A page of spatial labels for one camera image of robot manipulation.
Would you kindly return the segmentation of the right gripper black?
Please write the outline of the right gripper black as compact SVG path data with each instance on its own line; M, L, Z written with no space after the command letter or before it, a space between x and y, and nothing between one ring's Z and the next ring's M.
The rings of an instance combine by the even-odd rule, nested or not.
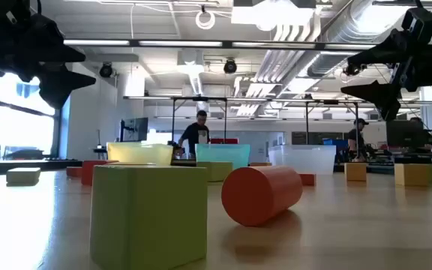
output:
M415 2L417 6L404 15L403 31L392 29L383 42L347 59L348 65L397 63L390 83L375 80L340 89L346 95L372 103L384 121L397 118L401 88L414 92L419 87L432 86L432 11L423 8L419 0Z

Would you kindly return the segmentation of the clear plastic bin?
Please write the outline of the clear plastic bin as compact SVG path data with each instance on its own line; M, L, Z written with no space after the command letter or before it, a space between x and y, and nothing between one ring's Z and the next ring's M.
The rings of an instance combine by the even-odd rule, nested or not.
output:
M331 175L335 145L277 145L268 149L273 166L292 167L300 174Z

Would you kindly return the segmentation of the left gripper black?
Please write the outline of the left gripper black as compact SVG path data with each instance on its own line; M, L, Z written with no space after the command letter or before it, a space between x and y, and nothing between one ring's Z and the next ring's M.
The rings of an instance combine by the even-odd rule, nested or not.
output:
M42 62L84 62L86 56L64 44L54 22L41 19L41 0L0 0L0 77L7 72L26 82L37 77L41 98L61 109L73 90L92 86L96 79L66 67L42 73Z

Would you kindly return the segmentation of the green foam block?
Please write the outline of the green foam block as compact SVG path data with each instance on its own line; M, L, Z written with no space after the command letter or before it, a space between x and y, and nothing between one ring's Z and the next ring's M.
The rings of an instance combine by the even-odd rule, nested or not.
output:
M37 167L19 167L6 172L8 186L32 186L39 182L41 169Z
M226 161L197 162L196 165L207 169L208 182L223 182L233 171L233 163Z

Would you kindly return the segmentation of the silver ventilation duct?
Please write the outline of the silver ventilation duct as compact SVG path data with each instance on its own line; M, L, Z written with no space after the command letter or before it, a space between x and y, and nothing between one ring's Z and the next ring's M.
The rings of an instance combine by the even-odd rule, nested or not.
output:
M325 43L370 43L391 29L410 6L379 5L374 1L353 0L323 34Z

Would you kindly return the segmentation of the person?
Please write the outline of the person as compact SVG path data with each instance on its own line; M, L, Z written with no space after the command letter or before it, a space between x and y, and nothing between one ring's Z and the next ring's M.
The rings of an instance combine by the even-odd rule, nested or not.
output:
M367 160L366 145L362 133L367 125L368 123L363 118L357 118L353 128L348 133L349 158L353 162L365 162Z
M208 144L210 140L209 128L206 126L207 112L199 110L196 114L196 121L186 127L178 140L178 145L183 146L187 140L189 145L189 158L196 157L196 144Z
M423 125L423 121L419 117L412 117L410 119L411 122L417 122ZM432 152L432 134L431 132L424 132L425 135L425 143L423 146L415 149L415 152L418 153L431 153Z

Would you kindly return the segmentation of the red foam cylinder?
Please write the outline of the red foam cylinder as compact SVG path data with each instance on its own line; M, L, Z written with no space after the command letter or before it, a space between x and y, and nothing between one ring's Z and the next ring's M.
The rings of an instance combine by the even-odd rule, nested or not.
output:
M294 206L302 197L301 176L288 166L246 166L224 180L221 202L238 224L259 227Z

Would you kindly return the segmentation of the black overhead light bar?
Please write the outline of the black overhead light bar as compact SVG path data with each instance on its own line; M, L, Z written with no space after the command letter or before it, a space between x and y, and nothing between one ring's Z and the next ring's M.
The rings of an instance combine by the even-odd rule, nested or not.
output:
M374 43L323 43L240 40L138 40L138 39L67 39L64 44L76 47L151 47L208 48L222 50L315 50L360 52Z

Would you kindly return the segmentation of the blue box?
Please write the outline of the blue box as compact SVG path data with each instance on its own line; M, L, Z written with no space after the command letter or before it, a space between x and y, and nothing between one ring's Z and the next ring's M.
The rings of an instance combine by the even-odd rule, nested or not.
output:
M323 144L335 146L337 152L346 151L348 148L348 142L346 139L324 139Z

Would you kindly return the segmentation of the teal plastic bin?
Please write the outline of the teal plastic bin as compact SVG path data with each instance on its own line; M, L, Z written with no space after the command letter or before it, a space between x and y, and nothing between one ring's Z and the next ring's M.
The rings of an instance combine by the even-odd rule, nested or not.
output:
M234 169L249 164L251 147L247 144L196 144L197 162L231 162Z

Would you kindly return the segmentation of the black aluminium table frame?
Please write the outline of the black aluminium table frame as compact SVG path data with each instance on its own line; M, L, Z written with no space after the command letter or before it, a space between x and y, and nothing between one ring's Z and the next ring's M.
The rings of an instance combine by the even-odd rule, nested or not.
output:
M0 160L0 175L5 174L8 170L17 167L40 168L41 171L65 170L66 167L81 167L82 161L79 160ZM183 162L179 166L195 167L193 161ZM344 165L334 165L335 173L342 173ZM394 175L392 166L367 165L367 173Z

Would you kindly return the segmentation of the black metal stand frame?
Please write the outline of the black metal stand frame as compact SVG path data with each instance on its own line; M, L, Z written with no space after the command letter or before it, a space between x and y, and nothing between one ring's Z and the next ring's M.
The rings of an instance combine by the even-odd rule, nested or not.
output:
M223 135L224 138L227 138L227 109L228 109L228 98L227 97L208 97L208 96L190 96L190 97L177 97L172 96L169 98L172 100L172 140L174 140L174 131L175 131L175 123L176 123L176 101L177 100L183 100L183 101L223 101L224 102L224 129L223 129Z
M344 105L347 109L350 108L350 104L354 106L355 121L353 123L355 129L355 139L348 142L349 150L356 153L356 159L359 159L359 104L355 101L339 101L339 100L307 100L304 102L305 108L305 123L306 123L306 143L309 143L309 104L323 104L329 106Z

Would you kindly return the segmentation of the yellow plastic bin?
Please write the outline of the yellow plastic bin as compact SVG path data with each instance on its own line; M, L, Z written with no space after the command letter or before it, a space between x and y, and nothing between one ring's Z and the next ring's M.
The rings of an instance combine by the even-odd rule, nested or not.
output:
M146 142L108 142L108 159L122 163L155 164L169 166L173 158L173 147Z

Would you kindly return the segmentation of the green foam cube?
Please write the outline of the green foam cube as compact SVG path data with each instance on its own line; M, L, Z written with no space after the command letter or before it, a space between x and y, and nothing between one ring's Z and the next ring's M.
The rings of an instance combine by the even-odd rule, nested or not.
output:
M170 270L206 257L204 167L96 166L89 253L102 270Z

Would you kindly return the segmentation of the black computer monitor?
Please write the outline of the black computer monitor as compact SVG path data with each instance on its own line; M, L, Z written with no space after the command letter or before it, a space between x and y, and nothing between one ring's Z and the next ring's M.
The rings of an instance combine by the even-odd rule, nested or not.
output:
M142 142L147 140L148 118L129 118L120 121L120 142Z
M417 148L425 145L426 131L422 123L415 121L387 121L386 137L389 147Z

